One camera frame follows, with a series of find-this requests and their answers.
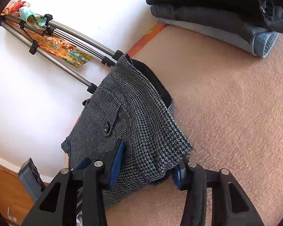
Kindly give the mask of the grey houndstooth pants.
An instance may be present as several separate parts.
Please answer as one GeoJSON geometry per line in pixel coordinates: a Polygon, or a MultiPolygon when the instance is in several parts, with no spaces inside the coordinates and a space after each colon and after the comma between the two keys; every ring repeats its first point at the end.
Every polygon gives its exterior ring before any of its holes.
{"type": "Polygon", "coordinates": [[[173,99],[146,64],[122,55],[100,83],[61,148],[68,166],[96,161],[124,142],[116,185],[103,193],[105,207],[146,185],[164,182],[193,147],[173,118],[173,99]]]}

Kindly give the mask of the folded metal tripod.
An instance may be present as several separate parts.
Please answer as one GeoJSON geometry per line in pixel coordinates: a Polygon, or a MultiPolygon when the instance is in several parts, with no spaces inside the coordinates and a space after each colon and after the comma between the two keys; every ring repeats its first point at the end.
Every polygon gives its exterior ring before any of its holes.
{"type": "Polygon", "coordinates": [[[97,58],[101,64],[112,67],[123,53],[120,50],[113,51],[92,38],[53,21],[50,14],[45,17],[47,21],[43,27],[32,27],[20,17],[3,15],[0,17],[0,26],[29,47],[30,54],[40,54],[87,86],[87,91],[93,94],[97,85],[86,80],[58,58],[74,67],[81,67],[97,58]]]}

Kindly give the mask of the orange floral bedsheet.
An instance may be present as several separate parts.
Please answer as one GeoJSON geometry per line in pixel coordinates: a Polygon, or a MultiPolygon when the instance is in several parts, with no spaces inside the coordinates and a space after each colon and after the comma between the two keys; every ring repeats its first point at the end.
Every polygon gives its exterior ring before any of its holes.
{"type": "Polygon", "coordinates": [[[138,52],[140,52],[152,39],[154,39],[160,32],[167,28],[168,24],[156,24],[148,33],[146,33],[130,50],[127,54],[133,58],[138,52]]]}

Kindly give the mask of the grey folded pants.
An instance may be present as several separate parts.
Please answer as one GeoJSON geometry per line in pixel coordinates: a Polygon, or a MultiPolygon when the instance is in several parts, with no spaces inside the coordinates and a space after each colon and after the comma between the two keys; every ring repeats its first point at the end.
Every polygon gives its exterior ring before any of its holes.
{"type": "Polygon", "coordinates": [[[255,34],[272,32],[243,21],[232,12],[203,7],[152,5],[151,13],[162,24],[191,30],[253,53],[252,40],[255,34]]]}

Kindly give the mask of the blue folded jeans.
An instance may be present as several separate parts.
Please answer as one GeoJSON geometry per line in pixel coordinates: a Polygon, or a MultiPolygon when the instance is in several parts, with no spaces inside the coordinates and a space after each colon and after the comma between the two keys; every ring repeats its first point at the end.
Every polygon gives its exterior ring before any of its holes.
{"type": "Polygon", "coordinates": [[[278,37],[279,33],[275,31],[255,34],[252,40],[252,54],[262,59],[266,58],[274,47],[278,37]]]}

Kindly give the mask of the orange floral scarf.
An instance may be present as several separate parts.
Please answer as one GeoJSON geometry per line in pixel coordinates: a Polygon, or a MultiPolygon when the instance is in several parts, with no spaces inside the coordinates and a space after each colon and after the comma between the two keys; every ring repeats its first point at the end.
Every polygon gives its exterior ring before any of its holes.
{"type": "Polygon", "coordinates": [[[28,2],[22,0],[16,2],[11,1],[0,15],[15,17],[17,19],[16,22],[7,21],[13,27],[20,25],[20,22],[24,21],[27,27],[23,27],[21,31],[22,34],[28,36],[30,40],[35,40],[41,49],[63,59],[74,67],[79,68],[93,60],[93,56],[82,52],[67,40],[57,35],[49,35],[44,28],[46,18],[41,15],[36,15],[31,11],[29,6],[30,4],[28,2]]]}

